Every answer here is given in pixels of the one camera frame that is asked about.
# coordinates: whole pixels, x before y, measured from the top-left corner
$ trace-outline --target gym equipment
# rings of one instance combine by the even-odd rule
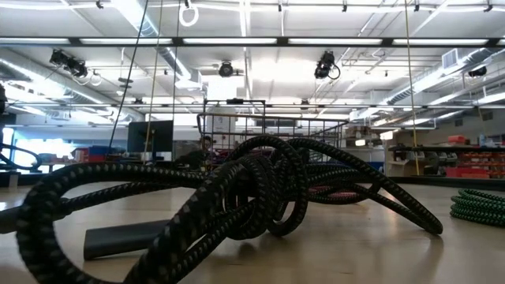
[[[262,146],[275,149],[270,158],[248,155]],[[349,168],[305,164],[297,149],[319,151]],[[364,188],[354,183],[356,178],[366,178],[373,186]],[[62,200],[70,189],[99,181],[132,183]],[[309,187],[318,185],[337,185],[357,194],[333,197],[331,190],[309,192]],[[109,283],[75,267],[56,240],[53,221],[86,207],[174,187],[197,190],[151,240],[124,283],[176,283],[226,237],[244,240],[266,230],[278,237],[287,235],[301,224],[309,202],[351,204],[369,198],[431,234],[443,231],[440,221],[409,193],[351,154],[315,140],[256,136],[240,144],[210,174],[127,163],[85,163],[56,170],[28,193],[19,208],[16,238],[21,257],[42,284]],[[404,206],[378,194],[380,188]],[[294,202],[294,209],[282,221],[289,202]]]
[[[451,197],[451,216],[492,226],[505,226],[505,198],[472,189]]]

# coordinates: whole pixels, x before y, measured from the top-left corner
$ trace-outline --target metal frame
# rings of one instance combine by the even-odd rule
[[[16,107],[119,107],[119,103],[7,103],[6,108],[9,106]],[[204,103],[153,103],[152,107],[155,108],[174,108],[174,107],[204,107]],[[122,107],[131,108],[149,108],[149,104],[137,104],[137,103],[125,103]],[[240,107],[240,108],[254,108],[253,105],[226,105],[223,107]],[[367,108],[367,107],[378,107],[378,108],[391,108],[391,109],[404,109],[412,108],[411,105],[382,105],[382,104],[265,104],[265,108],[279,108],[279,109],[300,109],[304,108],[329,108],[329,109],[349,109],[349,108]],[[483,106],[456,106],[456,105],[416,105],[413,106],[414,109],[426,109],[426,110],[504,110],[505,104],[495,104],[495,105],[483,105]]]
[[[86,39],[101,39],[109,40],[110,43],[84,43]],[[263,37],[231,37],[231,36],[213,36],[213,37],[160,37],[160,44],[156,43],[158,38],[142,38],[142,40],[153,39],[146,43],[136,44],[135,37],[34,37],[34,36],[3,36],[0,37],[0,47],[393,47],[407,48],[406,43],[395,43],[395,40],[407,40],[402,37],[286,37],[286,36],[263,36]],[[185,40],[191,39],[223,39],[220,43],[186,43]],[[228,40],[261,40],[270,39],[269,43],[233,43],[226,42]],[[332,41],[338,39],[340,43],[290,43],[290,39],[307,39],[307,40],[322,40],[327,39]],[[367,43],[367,39],[376,39],[378,43]],[[434,38],[434,37],[416,37],[411,39],[444,39],[447,43],[424,43],[410,44],[411,48],[452,48],[452,47],[505,47],[505,39],[503,38]],[[452,40],[473,40],[482,39],[485,43],[482,44],[457,44],[451,43]]]

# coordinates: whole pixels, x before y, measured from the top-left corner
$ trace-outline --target gym floor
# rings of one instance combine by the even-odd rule
[[[82,186],[68,196],[116,184]],[[310,204],[304,222],[279,239],[226,239],[182,283],[503,283],[505,230],[453,219],[457,189],[403,185],[442,222],[432,236],[393,211],[366,200],[359,204]],[[21,204],[24,194],[0,192],[0,206]],[[98,278],[120,282],[141,252],[84,262],[86,229],[170,218],[191,189],[133,196],[72,213],[55,224],[69,258]],[[14,234],[0,235],[2,283],[36,283],[17,252]]]

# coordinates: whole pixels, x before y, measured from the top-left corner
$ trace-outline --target ceiling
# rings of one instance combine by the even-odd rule
[[[193,0],[200,5],[199,19],[191,27],[182,26],[178,21],[179,1],[164,1],[168,7],[159,8],[161,1],[150,1],[147,11],[152,22],[158,23],[162,13],[160,32],[163,36],[317,36],[317,37],[405,37],[406,17],[404,12],[384,13],[382,9],[402,7],[402,0],[348,0],[348,11],[342,13],[342,1],[324,0],[282,0],[283,10],[278,11],[278,0],[250,0],[251,12],[244,12],[241,27],[241,2],[247,0]],[[96,37],[136,37],[137,30],[130,24],[114,2],[101,1],[104,9],[94,7],[95,1],[84,0],[0,0],[1,36],[96,36]],[[483,9],[487,1],[473,0],[420,0],[421,9],[408,12],[410,35],[413,37],[502,37],[505,35],[503,17],[505,1],[493,0],[494,9],[488,13],[482,10],[455,13],[456,9]],[[446,5],[446,10],[436,10]],[[15,4],[17,7],[6,8]],[[375,9],[365,12],[363,9]],[[191,19],[185,12],[185,19]],[[148,101],[153,90],[155,76],[155,97],[167,97],[177,102],[193,103],[203,100],[200,90],[174,87],[174,73],[167,63],[158,57],[151,47],[122,49],[117,47],[63,47],[68,55],[86,61],[86,66],[95,70],[103,78],[98,86],[86,84],[84,87],[120,101],[119,77],[126,77],[131,58],[134,57],[133,83],[127,95],[127,102],[134,97]],[[9,47],[24,58],[54,70],[49,63],[52,47]],[[245,70],[247,62],[250,93],[245,80],[239,81],[238,96],[250,99],[265,99],[271,103],[299,103],[310,99],[310,103],[377,103],[379,97],[387,96],[392,90],[409,83],[409,56],[412,76],[441,63],[441,56],[447,48],[332,48],[339,59],[341,77],[329,84],[329,80],[316,80],[313,76],[316,62],[325,47],[179,47],[174,49],[178,59],[186,67],[201,72],[204,82],[217,75],[216,66],[223,60],[231,61],[235,69]],[[496,57],[488,63],[487,80],[500,75],[505,63]],[[71,80],[68,73],[56,73]],[[484,80],[471,79],[472,84]],[[462,76],[454,76],[425,90],[427,98],[449,95],[464,88]],[[331,109],[326,114],[348,114],[350,108]]]

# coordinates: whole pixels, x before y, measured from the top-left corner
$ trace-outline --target coiled rope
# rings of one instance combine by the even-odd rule
[[[271,158],[248,155],[258,147],[275,149]],[[309,149],[348,167],[307,165],[299,150]],[[355,184],[366,178],[369,189]],[[79,185],[98,181],[131,181],[70,200],[62,196]],[[309,187],[329,189],[310,192]],[[85,163],[47,175],[26,196],[17,216],[17,243],[27,268],[41,284],[112,283],[76,267],[62,251],[53,221],[72,211],[125,196],[174,187],[196,188],[153,240],[123,283],[176,283],[205,259],[226,237],[242,240],[268,230],[275,236],[293,232],[309,201],[349,204],[369,198],[399,213],[431,234],[441,234],[440,221],[389,178],[353,155],[308,139],[280,140],[257,136],[239,145],[209,175],[128,163]],[[378,194],[385,189],[403,205]],[[340,189],[355,194],[335,195]],[[288,202],[294,209],[281,221]]]
[[[505,226],[505,198],[479,192],[473,189],[460,189],[459,196],[451,197],[451,216],[471,222],[492,226]]]

